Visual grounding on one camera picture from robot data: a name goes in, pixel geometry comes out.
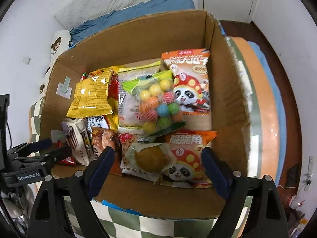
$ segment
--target blue gripper pad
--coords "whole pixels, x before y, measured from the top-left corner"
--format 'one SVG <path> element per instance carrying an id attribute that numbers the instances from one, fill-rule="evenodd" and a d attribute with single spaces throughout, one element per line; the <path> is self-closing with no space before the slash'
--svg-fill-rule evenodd
<path id="1" fill-rule="evenodd" d="M 201 160 L 217 194 L 225 200 L 228 199 L 233 181 L 230 167 L 226 162 L 220 161 L 210 147 L 202 150 Z"/>
<path id="2" fill-rule="evenodd" d="M 97 160 L 93 160 L 86 167 L 84 182 L 87 188 L 86 194 L 89 200 L 98 196 L 110 169 L 115 160 L 115 151 L 106 147 Z"/>

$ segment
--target dark wooden floor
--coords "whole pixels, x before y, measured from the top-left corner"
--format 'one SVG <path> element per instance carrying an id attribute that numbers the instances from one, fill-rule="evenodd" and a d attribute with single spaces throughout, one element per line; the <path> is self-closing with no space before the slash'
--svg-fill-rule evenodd
<path id="1" fill-rule="evenodd" d="M 275 51 L 253 22 L 248 24 L 233 21 L 221 21 L 221 24 L 228 36 L 242 37 L 247 41 L 257 43 L 260 46 L 260 49 L 266 56 L 267 62 L 275 78 L 275 82 L 280 89 L 285 107 L 287 132 L 286 157 L 279 183 L 284 187 L 286 184 L 286 171 L 298 163 L 301 164 L 302 161 L 302 134 L 300 120 L 290 82 Z M 282 189 L 281 187 L 278 187 L 278 192 L 284 206 L 286 206 L 286 199 L 289 195 L 295 194 L 297 192 L 297 188 Z"/>

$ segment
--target metal bolt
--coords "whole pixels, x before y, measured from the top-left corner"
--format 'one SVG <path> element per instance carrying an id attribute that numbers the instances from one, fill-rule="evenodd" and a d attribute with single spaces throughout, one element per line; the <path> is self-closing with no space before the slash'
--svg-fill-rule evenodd
<path id="1" fill-rule="evenodd" d="M 242 173 L 241 173 L 240 171 L 234 171 L 234 172 L 233 172 L 233 175 L 234 175 L 235 177 L 240 177 L 240 176 L 242 175 Z"/>
<path id="2" fill-rule="evenodd" d="M 267 180 L 267 181 L 272 181 L 272 177 L 268 176 L 268 175 L 264 176 L 264 179 Z"/>
<path id="3" fill-rule="evenodd" d="M 77 171 L 77 172 L 75 173 L 75 176 L 80 177 L 80 176 L 82 176 L 83 174 L 84 174 L 84 172 L 81 171 L 81 170 L 79 170 L 79 171 Z"/>
<path id="4" fill-rule="evenodd" d="M 45 176 L 44 180 L 45 181 L 50 181 L 52 179 L 52 176 Z"/>

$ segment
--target cardboard box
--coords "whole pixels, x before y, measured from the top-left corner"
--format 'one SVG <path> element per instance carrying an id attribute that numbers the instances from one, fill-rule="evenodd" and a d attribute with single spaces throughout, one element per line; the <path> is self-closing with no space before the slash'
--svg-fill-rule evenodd
<path id="1" fill-rule="evenodd" d="M 58 83 L 70 77 L 75 90 L 82 73 L 101 67 L 159 58 L 162 52 L 191 48 L 210 49 L 207 69 L 210 78 L 212 126 L 218 137 L 212 142 L 217 156 L 232 170 L 247 173 L 249 149 L 248 114 L 231 49 L 218 22 L 206 11 L 185 10 L 140 17 L 101 31 L 58 57 L 44 100 L 40 139 L 51 130 L 61 130 L 62 119 L 72 102 L 56 95 Z M 197 117 L 197 128 L 206 119 Z M 56 165 L 58 177 L 72 175 L 82 166 Z M 109 175 L 96 200 L 106 199 L 122 208 L 146 216 L 169 219 L 218 217 L 225 201 L 214 189 L 184 189 L 153 185 L 136 177 Z"/>

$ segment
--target blue candy ball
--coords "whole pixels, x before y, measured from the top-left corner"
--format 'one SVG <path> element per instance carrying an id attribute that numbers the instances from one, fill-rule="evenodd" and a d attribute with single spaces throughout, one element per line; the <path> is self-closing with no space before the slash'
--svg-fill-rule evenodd
<path id="1" fill-rule="evenodd" d="M 161 104 L 156 109 L 160 117 L 165 117 L 170 115 L 167 105 Z"/>

